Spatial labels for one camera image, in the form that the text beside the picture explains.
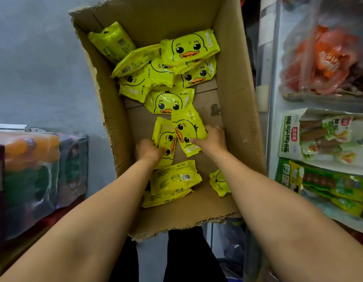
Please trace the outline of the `pile of yellow duck packets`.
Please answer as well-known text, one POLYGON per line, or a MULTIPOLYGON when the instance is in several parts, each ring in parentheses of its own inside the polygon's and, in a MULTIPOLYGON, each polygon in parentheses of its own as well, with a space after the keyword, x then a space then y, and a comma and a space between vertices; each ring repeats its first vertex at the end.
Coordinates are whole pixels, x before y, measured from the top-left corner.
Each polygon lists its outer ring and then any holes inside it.
MULTIPOLYGON (((173 111, 193 104, 193 86, 212 80, 217 71, 215 55, 220 47, 212 29, 137 48, 122 26, 114 22, 102 32, 89 32, 88 39, 116 65, 111 77, 119 80, 119 94, 168 120, 173 111)), ((184 197, 201 181, 194 160, 155 167, 142 208, 184 197)))

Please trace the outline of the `silver metal shelf rail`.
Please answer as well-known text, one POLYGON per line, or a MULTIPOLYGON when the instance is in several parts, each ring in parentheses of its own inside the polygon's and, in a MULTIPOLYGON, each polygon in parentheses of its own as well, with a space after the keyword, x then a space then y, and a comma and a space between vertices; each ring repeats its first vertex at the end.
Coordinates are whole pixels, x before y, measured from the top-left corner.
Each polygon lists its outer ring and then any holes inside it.
POLYGON ((2 132, 29 132, 29 133, 47 133, 41 128, 30 127, 24 124, 0 124, 2 132))

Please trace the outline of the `white green sausage display box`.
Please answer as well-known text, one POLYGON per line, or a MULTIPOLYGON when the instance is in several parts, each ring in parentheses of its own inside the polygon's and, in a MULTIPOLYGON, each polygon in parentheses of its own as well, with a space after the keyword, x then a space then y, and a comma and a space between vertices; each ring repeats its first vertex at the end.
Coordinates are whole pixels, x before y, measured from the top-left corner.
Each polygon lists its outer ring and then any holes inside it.
POLYGON ((303 108, 282 120, 280 157, 363 176, 363 113, 303 108))

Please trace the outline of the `shrink-wrapped dark bottle pack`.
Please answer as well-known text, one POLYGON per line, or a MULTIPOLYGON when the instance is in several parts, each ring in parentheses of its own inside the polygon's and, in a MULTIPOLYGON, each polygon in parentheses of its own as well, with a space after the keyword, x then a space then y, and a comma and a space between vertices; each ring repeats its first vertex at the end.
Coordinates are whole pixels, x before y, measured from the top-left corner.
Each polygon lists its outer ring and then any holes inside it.
POLYGON ((59 172, 55 208, 65 208, 87 190, 88 137, 82 133, 55 133, 59 137, 59 172))

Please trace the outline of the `person's left forearm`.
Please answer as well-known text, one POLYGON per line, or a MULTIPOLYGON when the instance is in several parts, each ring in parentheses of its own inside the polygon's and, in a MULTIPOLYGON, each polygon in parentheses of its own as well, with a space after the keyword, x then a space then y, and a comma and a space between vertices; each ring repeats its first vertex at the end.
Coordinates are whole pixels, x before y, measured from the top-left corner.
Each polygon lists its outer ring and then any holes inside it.
POLYGON ((0 282, 107 282, 156 163, 138 160, 67 213, 0 282))

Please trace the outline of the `shrink-wrapped orange soda bottle pack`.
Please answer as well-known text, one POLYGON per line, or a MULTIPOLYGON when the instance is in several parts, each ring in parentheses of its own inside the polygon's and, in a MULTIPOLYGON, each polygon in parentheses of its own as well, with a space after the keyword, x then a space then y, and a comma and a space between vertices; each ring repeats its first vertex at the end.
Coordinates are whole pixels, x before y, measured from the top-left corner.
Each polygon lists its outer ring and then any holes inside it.
POLYGON ((4 146, 6 240, 55 211, 60 139, 52 133, 0 131, 4 146))

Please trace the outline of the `person's right forearm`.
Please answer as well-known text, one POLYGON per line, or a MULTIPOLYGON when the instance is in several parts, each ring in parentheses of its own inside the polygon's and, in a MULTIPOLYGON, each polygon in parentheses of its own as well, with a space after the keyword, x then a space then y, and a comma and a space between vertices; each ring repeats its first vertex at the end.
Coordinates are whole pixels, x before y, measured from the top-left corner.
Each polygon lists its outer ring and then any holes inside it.
POLYGON ((363 246, 308 200, 223 148, 206 153, 282 282, 363 282, 363 246))

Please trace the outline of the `yellow duck wipes packet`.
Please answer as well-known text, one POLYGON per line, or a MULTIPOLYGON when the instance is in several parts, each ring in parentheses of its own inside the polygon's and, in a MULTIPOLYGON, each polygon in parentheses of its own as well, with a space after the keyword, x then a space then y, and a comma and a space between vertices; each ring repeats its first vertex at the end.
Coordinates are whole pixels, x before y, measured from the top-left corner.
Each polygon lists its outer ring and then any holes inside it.
POLYGON ((166 149, 156 169, 161 169, 172 165, 176 150, 177 138, 171 120, 157 117, 152 134, 152 141, 156 147, 166 149))
POLYGON ((207 131, 203 121, 192 103, 188 103, 184 108, 171 113, 176 137, 180 147, 187 157, 197 155, 202 149, 191 142, 192 138, 206 139, 207 131))

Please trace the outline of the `clear bag of orange snacks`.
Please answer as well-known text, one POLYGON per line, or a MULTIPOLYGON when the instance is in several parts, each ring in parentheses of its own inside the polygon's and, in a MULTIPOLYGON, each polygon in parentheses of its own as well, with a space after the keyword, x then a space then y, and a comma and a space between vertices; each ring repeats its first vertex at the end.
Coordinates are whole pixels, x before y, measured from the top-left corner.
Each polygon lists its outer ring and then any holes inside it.
POLYGON ((279 92, 363 101, 363 0, 282 0, 305 16, 283 44, 279 92))

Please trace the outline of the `white metal shelf rack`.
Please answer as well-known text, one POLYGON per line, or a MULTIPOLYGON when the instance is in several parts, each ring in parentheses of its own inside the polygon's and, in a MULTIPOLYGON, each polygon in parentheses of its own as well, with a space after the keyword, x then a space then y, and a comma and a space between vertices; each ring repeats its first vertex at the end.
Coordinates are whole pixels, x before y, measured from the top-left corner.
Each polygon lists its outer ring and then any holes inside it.
MULTIPOLYGON (((256 79, 256 96, 261 123, 265 124, 265 120, 267 121, 265 131, 268 173, 270 177, 274 178, 280 158, 279 147, 284 112, 303 108, 318 108, 363 113, 362 100, 343 101, 342 99, 328 99, 314 95, 307 95, 303 99, 289 100, 279 92, 280 73, 283 67, 283 44, 297 22, 304 16, 305 13, 302 13, 301 9, 297 9, 297 13, 290 12, 284 7, 282 0, 261 0, 260 2, 259 67, 256 79)), ((363 225, 355 220, 350 220, 348 225, 343 225, 363 233, 363 225)))

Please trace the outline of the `green yellow sausage display box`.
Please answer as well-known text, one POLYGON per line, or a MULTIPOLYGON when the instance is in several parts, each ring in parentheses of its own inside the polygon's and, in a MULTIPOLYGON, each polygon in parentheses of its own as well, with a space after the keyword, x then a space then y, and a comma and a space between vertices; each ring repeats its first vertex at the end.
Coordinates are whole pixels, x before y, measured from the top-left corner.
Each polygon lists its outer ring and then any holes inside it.
POLYGON ((307 198, 327 216, 363 225, 363 176, 331 171, 279 158, 275 180, 307 198))

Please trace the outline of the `person's black trousers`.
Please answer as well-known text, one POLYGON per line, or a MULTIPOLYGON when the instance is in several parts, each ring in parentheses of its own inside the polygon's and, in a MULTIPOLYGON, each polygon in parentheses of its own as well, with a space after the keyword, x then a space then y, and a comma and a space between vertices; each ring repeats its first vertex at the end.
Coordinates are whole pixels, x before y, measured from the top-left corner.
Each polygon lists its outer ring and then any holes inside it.
POLYGON ((151 242, 139 262, 137 243, 127 237, 109 282, 228 282, 201 226, 169 231, 167 248, 151 242))

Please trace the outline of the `brown cardboard box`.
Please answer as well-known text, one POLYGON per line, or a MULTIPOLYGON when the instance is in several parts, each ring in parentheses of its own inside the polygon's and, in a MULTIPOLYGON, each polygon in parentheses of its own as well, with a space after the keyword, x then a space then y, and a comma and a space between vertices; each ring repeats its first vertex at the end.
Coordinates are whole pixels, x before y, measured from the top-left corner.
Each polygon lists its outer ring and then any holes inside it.
POLYGON ((70 10, 94 80, 117 176, 134 163, 136 143, 150 138, 157 115, 119 95, 113 65, 88 39, 118 22, 137 47, 212 28, 220 52, 217 73, 196 86, 193 105, 204 125, 224 126, 229 151, 248 167, 266 173, 265 152, 240 0, 105 0, 70 10))

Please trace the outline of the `person's right hand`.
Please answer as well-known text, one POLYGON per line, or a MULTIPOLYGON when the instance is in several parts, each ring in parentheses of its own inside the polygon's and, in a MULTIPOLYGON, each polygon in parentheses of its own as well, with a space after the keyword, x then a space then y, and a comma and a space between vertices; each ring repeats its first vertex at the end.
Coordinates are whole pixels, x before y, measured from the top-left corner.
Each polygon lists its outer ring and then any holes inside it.
POLYGON ((226 136, 224 130, 220 126, 206 125, 205 130, 207 137, 205 138, 205 146, 201 147, 212 161, 223 158, 228 152, 226 136))

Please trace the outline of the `person's left hand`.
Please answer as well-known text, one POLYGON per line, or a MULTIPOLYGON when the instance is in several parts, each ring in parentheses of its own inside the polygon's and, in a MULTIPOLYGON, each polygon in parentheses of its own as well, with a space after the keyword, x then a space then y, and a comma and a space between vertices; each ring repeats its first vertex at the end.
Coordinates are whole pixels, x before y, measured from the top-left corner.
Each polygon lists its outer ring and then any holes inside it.
POLYGON ((137 161, 146 161, 153 167, 156 167, 160 161, 155 161, 152 158, 152 148, 154 147, 151 139, 142 139, 136 146, 135 156, 137 161))

